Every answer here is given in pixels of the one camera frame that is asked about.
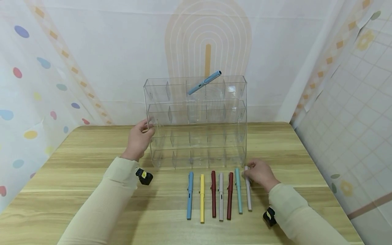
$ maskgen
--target long sleeve shirt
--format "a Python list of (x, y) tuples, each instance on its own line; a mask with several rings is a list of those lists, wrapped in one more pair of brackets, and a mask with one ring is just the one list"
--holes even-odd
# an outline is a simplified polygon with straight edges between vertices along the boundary
[[(137, 168), (136, 161), (117, 157), (71, 220), (58, 245), (109, 244), (117, 220), (137, 188)], [(297, 244), (349, 245), (292, 187), (276, 185), (269, 193), (269, 202), (277, 223)]]

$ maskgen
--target yellow pen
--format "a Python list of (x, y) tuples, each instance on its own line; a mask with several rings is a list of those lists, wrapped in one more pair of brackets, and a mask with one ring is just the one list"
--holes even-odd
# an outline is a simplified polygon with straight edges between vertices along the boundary
[(204, 224), (204, 175), (200, 175), (200, 223)]

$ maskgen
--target human hand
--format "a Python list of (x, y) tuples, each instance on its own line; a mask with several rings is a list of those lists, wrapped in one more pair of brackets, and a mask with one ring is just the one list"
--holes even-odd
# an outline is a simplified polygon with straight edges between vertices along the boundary
[(271, 167), (264, 161), (253, 159), (248, 163), (248, 167), (249, 169), (244, 171), (244, 175), (263, 186), (267, 193), (269, 193), (275, 185), (280, 183), (279, 180), (275, 178)]
[(155, 128), (152, 124), (149, 124), (147, 119), (136, 124), (129, 131), (127, 148), (120, 157), (138, 162), (139, 159), (144, 156), (144, 152), (147, 150), (148, 145), (151, 142), (151, 137), (154, 133)]

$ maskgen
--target acrylic pen holder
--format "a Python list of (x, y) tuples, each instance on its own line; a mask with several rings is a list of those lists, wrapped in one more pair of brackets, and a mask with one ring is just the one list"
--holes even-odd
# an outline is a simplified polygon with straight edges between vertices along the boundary
[(147, 79), (147, 117), (155, 127), (155, 167), (243, 165), (247, 138), (247, 83), (220, 76), (195, 93), (203, 77)]

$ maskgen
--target blue dot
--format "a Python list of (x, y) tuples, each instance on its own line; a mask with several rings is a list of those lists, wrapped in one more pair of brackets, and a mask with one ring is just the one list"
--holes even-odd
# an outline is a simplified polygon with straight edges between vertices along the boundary
[(44, 58), (37, 57), (37, 61), (39, 61), (41, 63), (41, 65), (42, 65), (42, 67), (45, 68), (45, 69), (49, 69), (50, 66), (51, 66), (50, 62), (45, 60)]
[(29, 32), (21, 26), (16, 25), (14, 29), (16, 33), (21, 37), (28, 38), (30, 36)]
[(0, 110), (0, 118), (3, 118), (5, 121), (9, 121), (14, 118), (14, 113), (9, 110)]
[(14, 168), (18, 169), (18, 168), (20, 168), (21, 166), (23, 166), (23, 164), (24, 164), (24, 161), (23, 161), (22, 159), (18, 159), (18, 160), (15, 160), (15, 161), (13, 162), (12, 166), (13, 166)]
[(76, 103), (72, 103), (71, 106), (76, 109), (80, 109), (80, 106)]
[(67, 86), (65, 86), (64, 84), (58, 83), (56, 84), (56, 87), (61, 90), (61, 91), (67, 91)]

